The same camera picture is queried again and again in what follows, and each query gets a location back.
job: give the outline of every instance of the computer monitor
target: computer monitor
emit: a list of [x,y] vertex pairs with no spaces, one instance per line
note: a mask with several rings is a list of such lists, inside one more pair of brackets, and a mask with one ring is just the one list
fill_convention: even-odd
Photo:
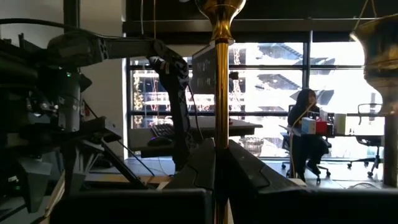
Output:
[[212,45],[192,55],[192,79],[190,86],[195,94],[215,94],[217,51]]

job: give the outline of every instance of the computer mouse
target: computer mouse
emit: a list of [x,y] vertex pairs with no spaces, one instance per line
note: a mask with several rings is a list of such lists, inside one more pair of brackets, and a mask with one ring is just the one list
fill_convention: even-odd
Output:
[[167,146],[172,144],[173,141],[166,137],[153,137],[149,142],[148,146]]

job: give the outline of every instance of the cardboard box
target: cardboard box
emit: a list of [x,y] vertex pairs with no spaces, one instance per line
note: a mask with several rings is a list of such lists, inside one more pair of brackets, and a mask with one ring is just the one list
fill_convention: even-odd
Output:
[[315,134],[317,131],[317,121],[311,118],[303,118],[301,120],[301,130],[305,134]]

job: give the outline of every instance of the brass lamp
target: brass lamp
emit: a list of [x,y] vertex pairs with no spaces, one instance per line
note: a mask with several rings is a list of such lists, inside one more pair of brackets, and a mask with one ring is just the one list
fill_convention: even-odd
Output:
[[[205,15],[213,26],[211,45],[215,46],[217,53],[216,69],[216,93],[215,114],[216,152],[222,152],[228,148],[229,118],[228,118],[228,47],[234,43],[231,35],[231,22],[242,10],[246,0],[195,0],[199,11]],[[216,170],[218,180],[222,179],[222,170]],[[228,222],[228,204],[225,198],[216,204],[216,223]]]
[[351,37],[361,43],[364,78],[382,96],[384,125],[384,185],[397,187],[398,161],[398,14],[359,26]]

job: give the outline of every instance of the table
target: table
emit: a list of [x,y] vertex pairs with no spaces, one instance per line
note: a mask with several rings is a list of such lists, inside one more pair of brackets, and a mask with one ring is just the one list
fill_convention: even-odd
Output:
[[356,128],[352,128],[355,130],[354,133],[350,134],[334,134],[332,136],[325,136],[324,134],[307,134],[303,133],[303,131],[300,128],[292,128],[291,126],[283,126],[279,125],[279,127],[285,129],[286,131],[292,130],[293,134],[296,136],[303,136],[303,135],[319,135],[319,136],[324,136],[328,138],[334,138],[334,137],[357,137],[357,138],[366,138],[366,137],[382,137],[384,135],[384,130],[377,130],[377,129],[361,129],[361,126],[357,126]]
[[[229,126],[230,136],[245,136],[254,134],[254,129],[262,128],[261,124],[252,124],[249,122],[232,119],[232,125]],[[213,138],[216,129],[216,118],[213,116],[199,116],[198,124],[200,131],[204,138]],[[199,131],[196,125],[195,117],[190,117],[190,125],[193,137],[195,140],[200,139]],[[147,143],[154,137],[150,128],[137,128],[130,129],[129,135],[129,148],[132,151],[141,151],[141,157],[157,157],[157,156],[171,156],[171,151],[174,147],[173,144],[168,146],[149,147]]]

